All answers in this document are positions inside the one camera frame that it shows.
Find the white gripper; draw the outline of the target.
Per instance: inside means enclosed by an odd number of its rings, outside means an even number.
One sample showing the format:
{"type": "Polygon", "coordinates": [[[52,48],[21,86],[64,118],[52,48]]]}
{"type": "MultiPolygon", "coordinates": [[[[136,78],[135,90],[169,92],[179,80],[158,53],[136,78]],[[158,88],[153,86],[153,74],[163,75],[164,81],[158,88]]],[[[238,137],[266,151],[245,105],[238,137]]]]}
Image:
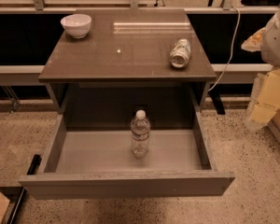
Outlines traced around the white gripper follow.
{"type": "MultiPolygon", "coordinates": [[[[280,66],[280,8],[265,28],[257,30],[242,45],[249,52],[261,51],[264,62],[280,66]]],[[[257,74],[246,110],[245,126],[257,131],[267,126],[280,109],[280,68],[257,74]]]]}

